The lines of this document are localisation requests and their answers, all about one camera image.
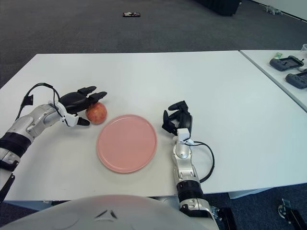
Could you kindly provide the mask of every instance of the gray carpet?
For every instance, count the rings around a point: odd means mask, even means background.
[[[142,16],[122,18],[126,11]],[[194,0],[0,0],[0,87],[37,53],[298,50],[306,39],[307,23],[247,0],[233,17]],[[282,197],[307,221],[307,184],[237,200],[207,196],[212,205],[232,208],[238,229],[290,230],[276,211]],[[2,204],[0,226],[32,212]]]

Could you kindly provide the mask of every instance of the dark furniture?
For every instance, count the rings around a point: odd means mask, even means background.
[[[232,16],[238,9],[240,0],[196,0],[223,16]]]

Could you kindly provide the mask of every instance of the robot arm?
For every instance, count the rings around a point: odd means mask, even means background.
[[[190,217],[210,217],[215,221],[209,203],[203,198],[200,180],[192,164],[190,145],[193,145],[194,142],[190,139],[192,116],[188,112],[188,106],[185,101],[181,101],[171,105],[168,109],[178,110],[170,116],[167,111],[164,111],[162,128],[176,135],[172,159],[180,202],[179,209]],[[179,122],[178,127],[172,123],[174,119]]]
[[[48,104],[36,107],[31,113],[18,118],[0,138],[0,173],[3,174],[0,181],[0,202],[6,196],[7,187],[11,186],[14,179],[13,174],[6,171],[13,172],[15,170],[23,154],[45,128],[54,125],[57,121],[62,121],[70,127],[90,124],[88,120],[79,117],[77,112],[87,109],[106,95],[106,92],[99,92],[87,97],[95,89],[95,86],[82,88],[77,92],[64,95],[58,102],[50,101]],[[22,107],[28,104],[33,104],[33,96],[27,94]]]

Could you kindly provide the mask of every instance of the black object on floor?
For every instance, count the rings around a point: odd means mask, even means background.
[[[223,16],[232,16],[236,13],[240,0],[196,0],[214,12]]]
[[[124,18],[129,18],[129,17],[140,17],[141,14],[138,12],[123,12],[123,17]]]
[[[282,199],[282,204],[278,206],[278,214],[288,224],[292,224],[295,230],[307,230],[307,224],[299,211],[291,207],[289,200]]]

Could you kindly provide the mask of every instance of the white surface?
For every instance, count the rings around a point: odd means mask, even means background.
[[[238,199],[247,195],[261,193],[263,191],[269,190],[271,188],[259,188],[259,189],[250,189],[250,190],[243,190],[243,191],[236,191],[236,192],[229,192],[230,199]]]
[[[269,62],[277,52],[283,54],[282,58],[287,58],[289,55],[295,56],[300,60],[304,58],[304,67],[307,68],[307,57],[304,57],[303,53],[297,50],[241,50],[244,56],[254,63],[254,65],[263,71],[307,112],[307,88],[298,89],[287,83],[285,79],[289,73],[300,73],[300,71],[296,69],[278,71],[270,66]]]
[[[264,5],[271,5],[281,11],[307,20],[306,0],[254,0]]]
[[[215,154],[214,172],[202,183],[205,193],[307,182],[307,114],[238,51],[36,55],[0,90],[1,135],[24,94],[42,81],[60,95],[91,85],[107,91],[101,100],[107,121],[70,128],[57,123],[45,130],[22,157],[8,200],[175,194],[173,135],[161,125],[163,110],[181,100],[193,115],[191,138]],[[47,88],[34,93],[35,105],[52,97]],[[108,170],[95,151],[104,124],[123,114],[148,119],[158,137],[151,162],[130,174]],[[202,177],[211,167],[210,153],[193,153]]]

